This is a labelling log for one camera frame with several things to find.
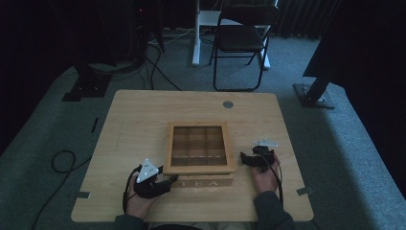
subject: wooden table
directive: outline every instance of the wooden table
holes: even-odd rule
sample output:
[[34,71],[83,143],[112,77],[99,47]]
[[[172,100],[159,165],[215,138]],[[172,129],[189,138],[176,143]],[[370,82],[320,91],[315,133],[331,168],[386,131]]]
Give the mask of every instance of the wooden table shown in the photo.
[[[226,108],[223,103],[233,103]],[[256,221],[257,195],[239,152],[252,153],[253,141],[269,139],[282,165],[284,208],[296,221],[311,220],[305,185],[273,94],[120,90],[116,93],[81,186],[74,221],[114,221],[123,213],[122,197],[130,172],[146,158],[165,162],[168,122],[225,121],[235,152],[236,176],[230,187],[172,188],[154,203],[146,221]]]

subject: chair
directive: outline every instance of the chair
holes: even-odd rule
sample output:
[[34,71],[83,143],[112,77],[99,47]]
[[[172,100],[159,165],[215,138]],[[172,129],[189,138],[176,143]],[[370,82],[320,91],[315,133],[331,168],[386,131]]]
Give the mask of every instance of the chair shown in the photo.
[[[269,33],[276,25],[279,17],[279,9],[273,5],[232,5],[223,9],[218,17],[217,28],[214,37],[212,54],[209,65],[214,58],[214,89],[217,91],[254,91],[262,78],[262,70],[265,62],[266,51],[269,43]],[[224,20],[232,20],[236,25],[224,24]],[[251,56],[219,56],[218,49],[224,53],[253,53]],[[217,59],[218,58],[250,58],[246,65],[263,51],[260,63],[259,78],[257,85],[251,88],[218,88]]]

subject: black cable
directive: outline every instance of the black cable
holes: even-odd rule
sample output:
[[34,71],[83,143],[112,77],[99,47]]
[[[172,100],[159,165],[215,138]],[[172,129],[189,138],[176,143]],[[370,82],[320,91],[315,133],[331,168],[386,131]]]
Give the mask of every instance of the black cable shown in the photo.
[[282,189],[282,167],[281,167],[281,162],[277,158],[274,157],[275,161],[278,163],[278,167],[279,167],[280,172],[281,172],[281,178],[279,178],[277,173],[274,171],[274,169],[272,169],[272,165],[269,164],[269,162],[266,160],[266,158],[263,155],[261,155],[261,157],[263,158],[263,160],[268,165],[268,169],[272,171],[272,173],[275,175],[275,178],[277,179],[277,183],[278,183],[278,187],[279,187],[279,194],[280,194],[280,202],[281,202],[281,205],[283,207],[283,189]]
[[100,69],[95,68],[95,67],[91,67],[91,68],[96,73],[115,75],[115,74],[131,73],[131,72],[133,72],[135,70],[140,69],[141,66],[142,66],[142,63],[140,63],[140,60],[138,60],[138,61],[134,60],[134,62],[132,64],[128,65],[128,66],[124,66],[124,67],[121,67],[119,69],[110,70],[110,71],[103,71],[103,70],[100,70]]
[[[56,158],[58,156],[60,156],[62,153],[69,153],[72,156],[72,163],[71,166],[69,167],[69,170],[67,171],[62,171],[56,168],[55,166],[55,162],[56,162]],[[81,164],[79,164],[78,166],[75,167],[75,163],[76,163],[76,156],[75,154],[70,151],[70,150],[61,150],[59,152],[57,152],[51,161],[51,167],[52,169],[56,172],[56,173],[61,173],[61,174],[66,174],[65,178],[63,178],[62,182],[60,183],[60,185],[56,188],[56,190],[51,194],[51,196],[47,199],[47,201],[44,203],[44,205],[42,205],[41,209],[39,210],[38,214],[35,217],[33,226],[32,226],[32,230],[34,230],[36,228],[36,225],[38,223],[39,217],[41,216],[42,212],[44,211],[45,207],[48,205],[48,203],[54,198],[54,196],[57,194],[57,192],[59,192],[59,190],[62,188],[62,186],[65,184],[66,180],[68,179],[69,175],[77,170],[78,168],[82,167],[84,164],[86,164],[87,162],[89,162],[92,159],[92,157],[89,157],[88,159],[86,159],[85,161],[83,161]]]
[[207,38],[200,37],[200,40],[205,44],[213,45],[213,41]]
[[131,197],[128,197],[128,188],[129,188],[129,183],[131,182],[131,178],[134,175],[135,172],[139,172],[141,170],[141,165],[137,168],[135,168],[128,176],[127,182],[125,184],[125,190],[123,193],[123,211],[124,213],[126,213],[126,203],[128,202],[129,199],[131,199],[134,195],[132,195]]
[[131,78],[131,77],[133,77],[133,76],[135,76],[135,75],[137,75],[137,74],[140,74],[141,71],[143,70],[143,68],[144,68],[145,66],[146,66],[146,63],[143,61],[143,62],[141,63],[141,65],[140,65],[140,67],[136,69],[136,72],[132,73],[132,74],[129,75],[129,76],[120,78],[120,79],[116,79],[115,76],[113,76],[113,78],[111,79],[111,81],[122,81],[122,80],[129,79],[129,78]]
[[314,219],[312,219],[311,222],[314,224],[314,226],[316,226],[318,230],[322,230],[322,228],[319,226],[319,224],[316,223],[316,221],[314,221]]
[[[147,69],[147,81],[149,83],[149,87],[151,87],[151,82],[150,82],[150,79],[148,77],[149,76],[149,68],[148,68],[147,64],[146,64],[146,69]],[[143,89],[146,89],[146,80],[144,79],[144,77],[142,76],[141,73],[140,73],[140,77],[143,80]]]
[[176,88],[177,90],[179,90],[179,91],[182,91],[182,89],[180,89],[175,83],[173,83],[173,82],[161,71],[161,69],[158,68],[157,63],[158,63],[159,59],[161,58],[161,50],[160,50],[158,47],[156,47],[156,46],[154,46],[154,45],[151,45],[151,44],[148,44],[148,46],[151,46],[151,47],[155,48],[155,49],[158,51],[158,58],[156,59],[155,63],[154,63],[152,60],[150,60],[148,57],[144,57],[147,61],[149,61],[149,62],[154,66],[154,67],[153,67],[153,70],[152,70],[152,73],[151,73],[151,89],[153,90],[153,72],[155,71],[155,69],[157,69],[157,70],[159,71],[159,73],[161,73],[161,75],[162,75],[171,85],[173,85],[173,87],[175,87],[175,88]]

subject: hand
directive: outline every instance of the hand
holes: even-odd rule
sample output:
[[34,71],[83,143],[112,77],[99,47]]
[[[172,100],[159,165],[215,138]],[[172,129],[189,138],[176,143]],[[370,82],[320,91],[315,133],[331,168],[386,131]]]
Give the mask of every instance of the hand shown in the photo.
[[[279,159],[277,155],[275,156],[275,162],[272,165],[272,169],[276,173],[277,176],[279,176],[278,173],[278,162]],[[251,167],[251,171],[254,177],[254,181],[256,182],[257,190],[259,193],[263,193],[266,191],[272,191],[276,192],[278,189],[278,182],[277,178],[275,177],[274,173],[271,170],[267,170],[264,173],[260,173],[258,168]]]
[[135,177],[131,178],[128,186],[127,205],[125,213],[140,219],[145,219],[152,204],[159,198],[159,196],[148,199],[142,198],[134,192]]

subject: table leg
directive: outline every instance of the table leg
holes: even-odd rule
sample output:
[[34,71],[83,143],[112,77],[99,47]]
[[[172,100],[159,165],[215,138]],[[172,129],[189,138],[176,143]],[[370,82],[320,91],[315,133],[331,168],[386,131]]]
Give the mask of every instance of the table leg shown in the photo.
[[196,0],[195,36],[193,48],[193,66],[198,66],[200,62],[200,0]]

